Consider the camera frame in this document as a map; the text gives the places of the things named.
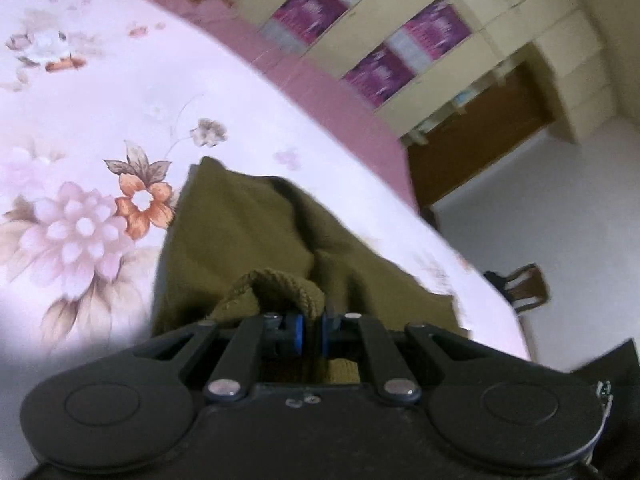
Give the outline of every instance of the purple floral panel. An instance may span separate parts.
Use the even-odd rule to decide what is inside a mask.
[[[436,0],[402,28],[414,37],[434,61],[471,35],[469,28],[446,0]]]
[[[340,0],[287,0],[273,18],[310,45],[346,10]]]
[[[344,79],[377,108],[414,77],[412,70],[383,43]]]

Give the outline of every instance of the pink fabric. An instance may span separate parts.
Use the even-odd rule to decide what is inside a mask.
[[[197,25],[261,71],[334,135],[411,207],[416,208],[406,153],[394,133],[344,83],[307,60],[284,54],[221,0],[153,0]]]

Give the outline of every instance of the olive green cloth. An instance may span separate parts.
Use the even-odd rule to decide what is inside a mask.
[[[308,327],[327,309],[371,314],[392,330],[426,321],[465,333],[450,296],[423,289],[295,185],[235,173],[212,158],[202,159],[182,192],[162,259],[165,292],[155,334],[204,317],[233,326],[259,312],[292,309],[305,314]],[[307,350],[314,348],[313,332],[307,331]],[[348,362],[325,365],[329,370],[318,374],[307,362],[295,373],[304,380],[357,380]]]

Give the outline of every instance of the floral bed sheet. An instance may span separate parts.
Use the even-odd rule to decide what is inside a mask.
[[[34,465],[18,423],[31,387],[147,336],[158,254],[203,156],[292,180],[425,288],[454,295],[473,339],[528,357],[480,274],[211,37],[146,0],[0,8],[0,478]]]

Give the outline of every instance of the brown chair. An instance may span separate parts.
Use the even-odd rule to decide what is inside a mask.
[[[544,276],[536,264],[524,266],[506,277],[495,272],[486,272],[484,276],[511,303],[518,314],[549,301]]]

